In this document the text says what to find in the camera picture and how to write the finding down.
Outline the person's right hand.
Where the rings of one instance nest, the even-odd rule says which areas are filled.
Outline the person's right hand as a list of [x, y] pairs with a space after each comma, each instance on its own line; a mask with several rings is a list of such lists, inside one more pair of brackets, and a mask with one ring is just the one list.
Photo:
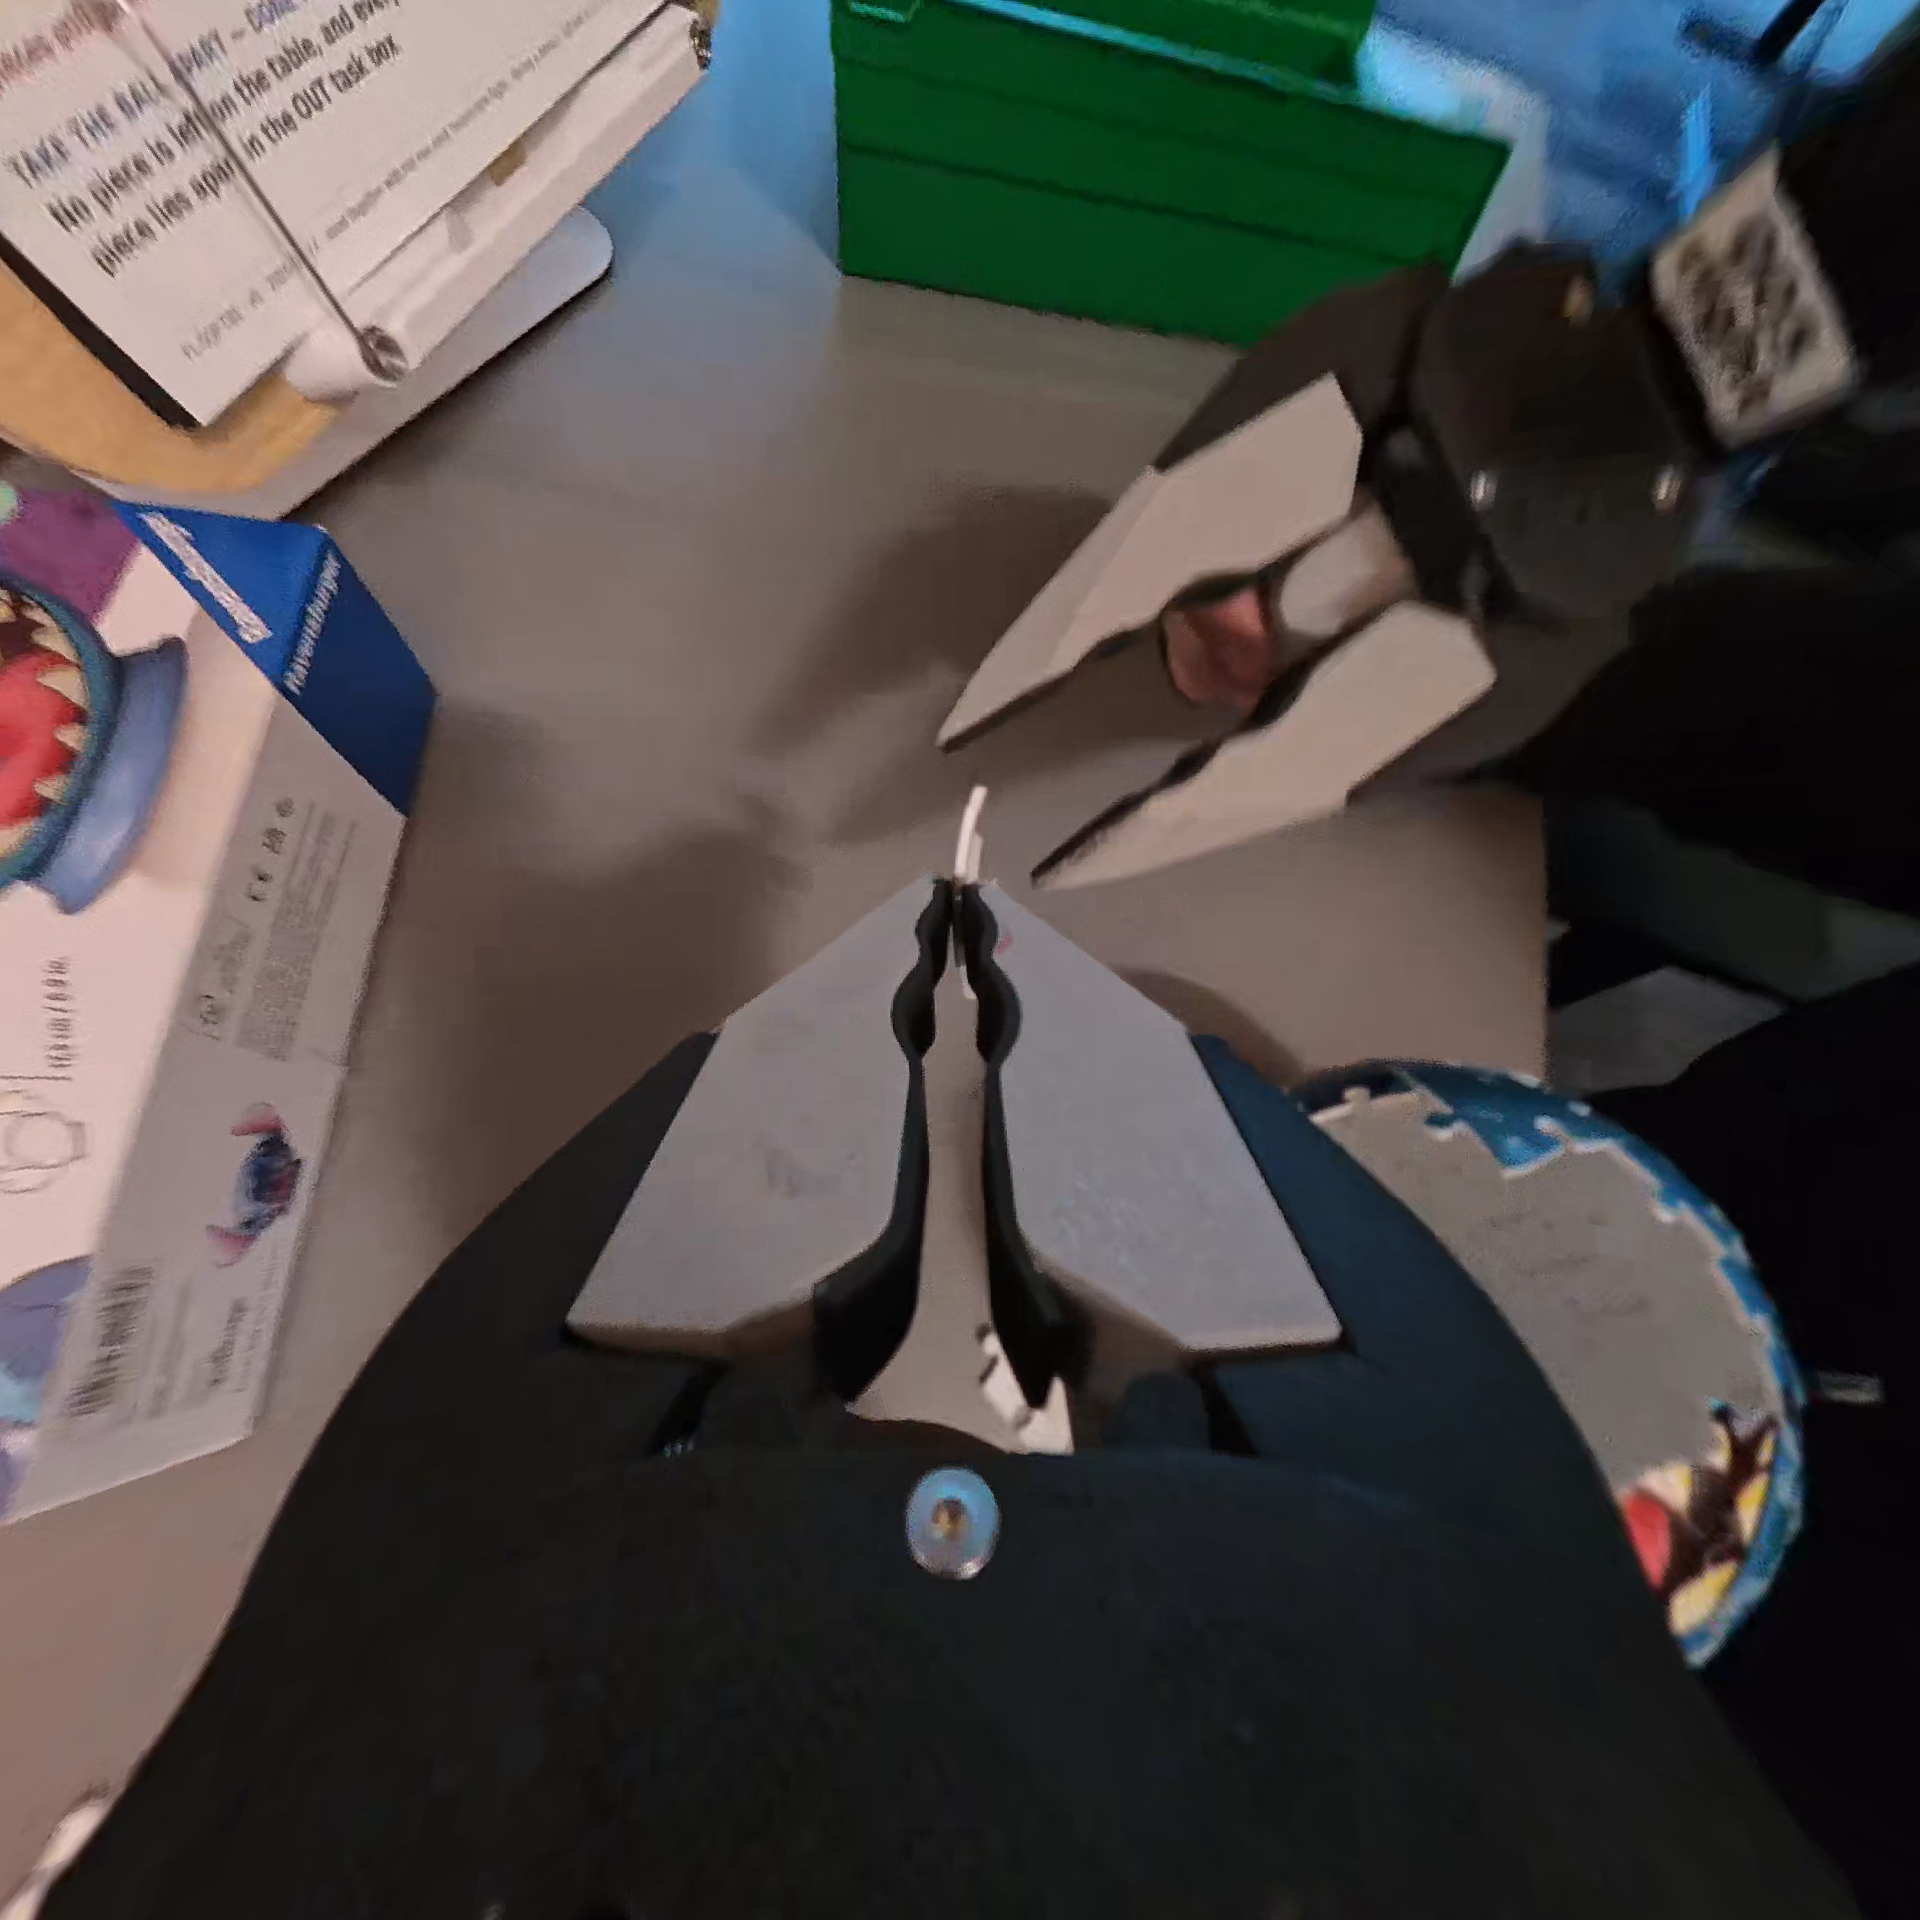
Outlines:
[[1246, 715], [1279, 674], [1279, 637], [1258, 583], [1163, 612], [1169, 684], [1188, 706]]

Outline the puzzle cardboard box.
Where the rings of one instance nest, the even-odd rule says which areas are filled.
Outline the puzzle cardboard box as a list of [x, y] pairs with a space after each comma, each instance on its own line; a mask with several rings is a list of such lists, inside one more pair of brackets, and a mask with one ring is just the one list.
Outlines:
[[6, 1524], [255, 1426], [437, 706], [323, 531], [5, 485]]

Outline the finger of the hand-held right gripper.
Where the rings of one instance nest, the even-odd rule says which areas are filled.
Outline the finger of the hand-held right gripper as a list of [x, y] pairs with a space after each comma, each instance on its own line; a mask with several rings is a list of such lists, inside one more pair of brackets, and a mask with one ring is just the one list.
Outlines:
[[1354, 508], [1359, 422], [1334, 375], [1169, 468], [1143, 468], [977, 668], [935, 741], [958, 749], [1188, 590], [1254, 579]]
[[1470, 620], [1399, 603], [1285, 674], [1243, 727], [1097, 814], [1030, 883], [1046, 891], [1135, 881], [1324, 820], [1494, 684]]

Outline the dark clothing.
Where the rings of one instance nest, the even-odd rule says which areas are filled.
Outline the dark clothing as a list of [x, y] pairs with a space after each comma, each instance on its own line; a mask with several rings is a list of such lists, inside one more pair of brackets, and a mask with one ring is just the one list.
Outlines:
[[[1916, 579], [1711, 569], [1511, 779], [1553, 909], [1782, 995], [1765, 891], [1916, 921]], [[1918, 1914], [1916, 964], [1788, 1004], [1671, 1082], [1599, 1095], [1732, 1219], [1807, 1375], [1803, 1535], [1707, 1678], [1867, 1916]]]

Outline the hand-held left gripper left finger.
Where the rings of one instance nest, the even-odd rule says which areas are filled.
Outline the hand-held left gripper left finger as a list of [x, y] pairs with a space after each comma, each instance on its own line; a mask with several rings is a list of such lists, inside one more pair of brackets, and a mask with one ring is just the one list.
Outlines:
[[622, 1354], [886, 1362], [918, 1298], [946, 881], [886, 895], [710, 1036], [566, 1311]]

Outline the white puzzle piece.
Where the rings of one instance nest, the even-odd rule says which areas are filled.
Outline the white puzzle piece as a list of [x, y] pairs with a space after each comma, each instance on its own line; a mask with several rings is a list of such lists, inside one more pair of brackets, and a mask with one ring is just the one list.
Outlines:
[[[966, 886], [981, 881], [986, 838], [981, 830], [989, 788], [971, 787], [954, 844], [950, 877]], [[977, 1325], [978, 1393], [989, 1405], [1012, 1451], [1068, 1457], [1074, 1451], [1068, 1382], [1052, 1378], [1043, 1402], [1030, 1402], [993, 1322]]]

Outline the blue puzzle ball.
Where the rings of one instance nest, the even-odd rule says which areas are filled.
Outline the blue puzzle ball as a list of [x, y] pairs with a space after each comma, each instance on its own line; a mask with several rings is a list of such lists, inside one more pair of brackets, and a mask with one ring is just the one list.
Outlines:
[[1807, 1503], [1807, 1390], [1732, 1220], [1586, 1097], [1518, 1073], [1356, 1062], [1297, 1097], [1499, 1308], [1707, 1668]]

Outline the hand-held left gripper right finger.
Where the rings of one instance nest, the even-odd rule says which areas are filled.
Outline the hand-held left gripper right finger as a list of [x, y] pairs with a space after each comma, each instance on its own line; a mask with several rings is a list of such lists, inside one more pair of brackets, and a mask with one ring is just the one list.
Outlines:
[[994, 885], [956, 886], [954, 918], [1007, 1362], [1159, 1369], [1334, 1346], [1337, 1311], [1186, 1027]]

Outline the instruction sheet on wooden stand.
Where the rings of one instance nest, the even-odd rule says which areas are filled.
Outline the instruction sheet on wooden stand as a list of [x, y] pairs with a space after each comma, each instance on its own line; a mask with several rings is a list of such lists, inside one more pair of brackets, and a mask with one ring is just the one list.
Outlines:
[[717, 5], [5, 5], [2, 438], [278, 516], [609, 275]]

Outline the green plastic bin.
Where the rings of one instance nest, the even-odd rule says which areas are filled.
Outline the green plastic bin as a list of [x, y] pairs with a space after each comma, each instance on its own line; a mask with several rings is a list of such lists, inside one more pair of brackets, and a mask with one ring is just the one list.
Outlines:
[[838, 267], [1250, 346], [1457, 270], [1535, 103], [1346, 3], [834, 3]]

